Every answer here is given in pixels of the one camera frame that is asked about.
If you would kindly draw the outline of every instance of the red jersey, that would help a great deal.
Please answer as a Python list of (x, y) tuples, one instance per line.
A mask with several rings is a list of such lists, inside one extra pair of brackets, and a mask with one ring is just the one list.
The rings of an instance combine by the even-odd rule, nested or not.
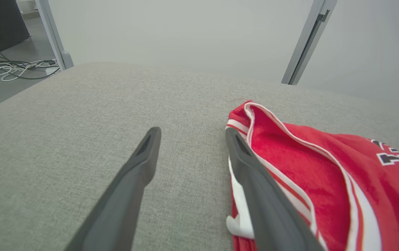
[[(229, 115), (325, 250), (399, 250), (399, 151), (356, 135), (282, 123), (246, 102)], [(236, 251), (256, 250), (244, 191), (233, 176), (227, 226)]]

